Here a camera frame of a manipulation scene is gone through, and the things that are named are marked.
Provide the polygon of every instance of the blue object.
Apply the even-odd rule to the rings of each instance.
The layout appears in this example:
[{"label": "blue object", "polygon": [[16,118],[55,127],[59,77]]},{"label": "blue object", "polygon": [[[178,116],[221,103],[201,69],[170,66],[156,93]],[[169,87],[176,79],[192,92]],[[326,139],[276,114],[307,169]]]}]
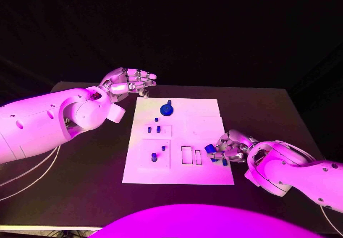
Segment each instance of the blue object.
[{"label": "blue object", "polygon": [[163,116],[170,116],[173,114],[173,106],[172,101],[169,100],[167,104],[165,104],[160,108],[160,113]]},{"label": "blue object", "polygon": [[209,145],[205,147],[205,150],[206,150],[208,153],[216,152],[216,148],[215,148],[215,146],[214,146],[212,144],[209,144]]},{"label": "blue object", "polygon": [[152,160],[153,160],[153,162],[157,161],[157,155],[156,155],[156,153],[152,154]]}]

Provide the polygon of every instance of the table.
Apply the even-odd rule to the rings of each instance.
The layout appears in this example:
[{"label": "table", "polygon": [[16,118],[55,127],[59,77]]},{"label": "table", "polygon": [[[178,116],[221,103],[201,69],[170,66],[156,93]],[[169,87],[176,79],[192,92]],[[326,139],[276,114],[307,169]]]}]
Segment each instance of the table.
[{"label": "table", "polygon": [[[52,92],[95,85],[61,82]],[[333,233],[320,206],[296,188],[284,197],[277,197],[257,187],[245,178],[247,164],[232,163],[235,186],[121,183],[137,96],[130,95],[118,103],[127,110],[121,123],[107,120],[98,129],[64,144],[42,180],[23,193],[0,202],[0,224],[103,227],[144,209],[195,203],[247,209],[314,232]],[[218,99],[225,131],[234,128],[260,141],[287,141],[323,159],[284,89],[159,85],[150,88],[150,96]],[[32,168],[46,154],[2,165],[0,183]],[[36,180],[52,159],[3,187],[0,198]],[[339,230],[343,230],[343,214],[325,210]]]}]

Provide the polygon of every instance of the white rectangle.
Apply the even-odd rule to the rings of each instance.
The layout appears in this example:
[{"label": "white rectangle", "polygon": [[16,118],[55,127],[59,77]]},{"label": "white rectangle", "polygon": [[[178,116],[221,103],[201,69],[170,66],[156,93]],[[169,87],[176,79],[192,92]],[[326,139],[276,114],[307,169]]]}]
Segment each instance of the white rectangle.
[{"label": "white rectangle", "polygon": [[[163,116],[160,107],[169,100],[173,114]],[[215,99],[137,98],[123,183],[235,185],[231,164],[212,163],[205,151],[205,146],[216,143],[224,133]],[[169,166],[160,150],[166,141],[170,142]],[[192,156],[189,149],[183,154],[182,146],[192,148]],[[157,153],[156,162],[152,153]],[[182,163],[183,156],[192,164]]]}]

